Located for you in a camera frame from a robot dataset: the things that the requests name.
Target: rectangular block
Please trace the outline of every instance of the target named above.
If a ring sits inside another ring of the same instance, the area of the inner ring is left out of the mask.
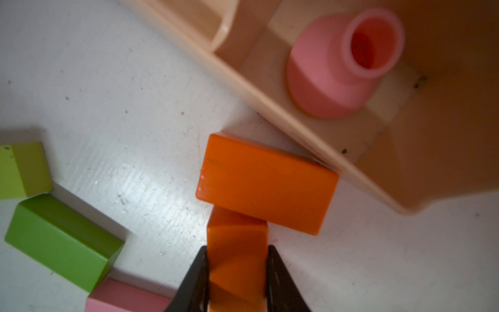
[[[265,311],[267,237],[267,222],[213,208],[207,227],[210,311]]]
[[[31,197],[52,188],[40,142],[0,145],[0,199]]]
[[[317,235],[337,182],[313,161],[222,132],[208,140],[196,197]]]
[[[87,292],[106,277],[123,247],[49,194],[18,204],[5,241]]]
[[[87,298],[85,312],[163,312],[172,300],[105,279]]]

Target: pink vase-shaped toy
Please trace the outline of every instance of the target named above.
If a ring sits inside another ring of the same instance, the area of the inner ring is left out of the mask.
[[[360,109],[398,62],[405,33],[389,10],[334,14],[309,25],[291,50],[289,92],[305,112],[341,118]]]

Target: wooden box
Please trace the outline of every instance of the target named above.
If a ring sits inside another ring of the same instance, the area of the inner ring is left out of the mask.
[[[268,121],[400,213],[499,186],[499,2],[125,1]],[[302,113],[284,79],[298,35],[326,14],[375,6],[404,23],[400,63],[359,112]]]

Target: white floor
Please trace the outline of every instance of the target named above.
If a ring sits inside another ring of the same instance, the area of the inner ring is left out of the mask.
[[[115,278],[174,293],[206,243],[194,193],[222,129],[305,153],[115,0],[0,0],[0,140],[41,140],[55,195],[126,238]],[[318,237],[270,225],[270,242],[314,312],[499,311],[498,207],[478,194],[408,218],[341,181]],[[0,311],[86,296],[0,242]]]

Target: light green block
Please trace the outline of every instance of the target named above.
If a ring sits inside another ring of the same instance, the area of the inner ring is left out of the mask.
[[[0,145],[0,199],[31,197],[52,188],[40,142]]]
[[[50,194],[17,205],[5,242],[89,293],[123,247],[120,239]]]

